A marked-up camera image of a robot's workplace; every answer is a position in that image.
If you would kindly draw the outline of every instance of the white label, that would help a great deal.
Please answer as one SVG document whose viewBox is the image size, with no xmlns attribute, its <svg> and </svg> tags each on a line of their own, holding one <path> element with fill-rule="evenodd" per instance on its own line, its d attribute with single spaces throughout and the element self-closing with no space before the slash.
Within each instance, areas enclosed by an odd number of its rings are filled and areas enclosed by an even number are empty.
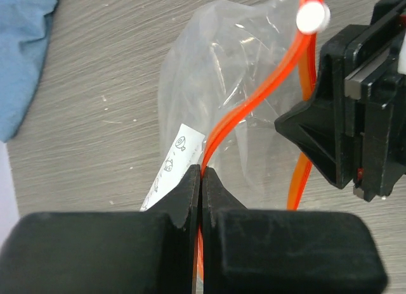
<svg viewBox="0 0 406 294">
<path fill-rule="evenodd" d="M 160 167 L 147 197 L 145 197 L 141 211 L 148 210 L 161 200 L 179 184 L 189 166 L 197 164 L 202 154 L 204 138 L 203 134 L 189 126 L 180 125 L 179 132 L 166 155 L 166 159 Z"/>
</svg>

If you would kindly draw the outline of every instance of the plastic bag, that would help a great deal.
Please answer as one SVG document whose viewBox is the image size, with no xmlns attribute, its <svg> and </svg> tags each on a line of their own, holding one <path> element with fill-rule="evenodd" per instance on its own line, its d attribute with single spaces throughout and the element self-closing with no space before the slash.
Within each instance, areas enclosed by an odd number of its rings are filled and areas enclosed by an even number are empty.
<svg viewBox="0 0 406 294">
<path fill-rule="evenodd" d="M 158 106 L 164 164 L 149 197 L 158 193 L 156 184 L 163 172 L 167 174 L 169 169 L 176 174 L 171 175 L 170 184 L 165 183 L 170 191 L 190 164 L 201 162 L 204 142 L 213 127 L 280 63 L 297 31 L 298 6 L 299 0 L 270 0 L 258 6 L 215 1 L 195 12 L 160 72 Z M 287 192 L 299 151 L 276 133 L 273 122 L 299 101 L 301 90 L 294 72 L 236 126 L 209 163 L 225 187 L 247 207 L 261 207 L 272 191 Z M 187 145 L 191 140 L 195 144 Z M 179 149 L 177 142 L 184 146 Z M 192 154 L 182 151 L 186 145 L 192 147 Z"/>
</svg>

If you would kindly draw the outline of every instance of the wood grain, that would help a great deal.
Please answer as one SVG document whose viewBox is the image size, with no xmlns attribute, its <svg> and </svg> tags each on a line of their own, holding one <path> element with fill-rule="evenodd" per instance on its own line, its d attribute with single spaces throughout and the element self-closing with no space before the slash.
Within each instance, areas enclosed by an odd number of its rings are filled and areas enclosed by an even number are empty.
<svg viewBox="0 0 406 294">
<path fill-rule="evenodd" d="M 161 163 L 160 64 L 193 11 L 210 1 L 60 0 L 40 88 L 9 143 L 22 215 L 139 209 Z M 368 23 L 376 1 L 327 0 L 332 22 L 320 42 Z M 280 177 L 272 194 L 239 197 L 250 207 L 283 207 L 289 180 Z M 405 192 L 406 178 L 387 200 L 366 204 L 314 172 L 301 208 L 361 216 L 390 274 L 388 293 L 406 293 Z"/>
</svg>

